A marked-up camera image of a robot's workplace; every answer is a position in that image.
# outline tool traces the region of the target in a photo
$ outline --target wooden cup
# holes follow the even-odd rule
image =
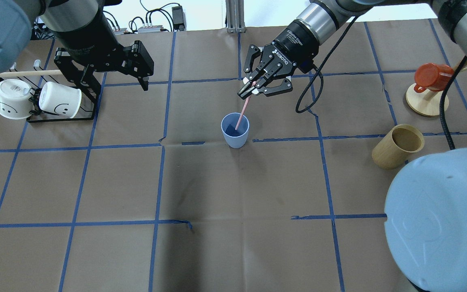
[[[393,127],[376,145],[372,150],[372,159],[384,170],[393,170],[423,147],[423,134],[411,125],[400,124]]]

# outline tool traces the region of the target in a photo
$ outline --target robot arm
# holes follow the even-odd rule
[[[289,79],[298,68],[313,69],[313,58],[322,45],[350,17],[362,15],[374,6],[413,4],[417,0],[310,0],[311,4],[270,44],[248,47],[243,71],[244,86],[237,93],[242,99],[251,94],[272,96],[293,90]],[[452,41],[467,55],[467,0],[431,0],[432,9]],[[259,65],[252,69],[255,58]],[[284,79],[275,87],[268,85]]]
[[[103,14],[105,5],[120,0],[0,0],[0,72],[11,64],[30,40],[31,22],[41,16],[63,44],[55,63],[68,81],[84,88],[94,85],[93,72],[119,71],[138,79],[148,90],[154,61],[141,41],[118,43]],[[72,61],[84,67],[78,70]]]

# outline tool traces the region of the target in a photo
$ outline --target metal post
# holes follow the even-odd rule
[[[226,0],[226,31],[245,32],[244,0]]]

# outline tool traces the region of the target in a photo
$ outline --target blue cup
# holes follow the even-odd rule
[[[250,122],[246,116],[241,119],[241,124],[237,131],[237,121],[239,120],[240,113],[231,113],[226,115],[221,121],[221,130],[225,137],[226,143],[232,148],[241,148],[248,140],[248,130],[250,130]]]

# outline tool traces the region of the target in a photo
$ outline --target pink straw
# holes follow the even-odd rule
[[[242,107],[241,115],[239,116],[239,120],[237,121],[237,126],[235,126],[235,131],[237,131],[237,128],[239,128],[239,125],[241,124],[242,116],[244,115],[244,111],[246,110],[246,106],[248,105],[249,101],[250,97],[248,96],[244,102],[244,106]]]

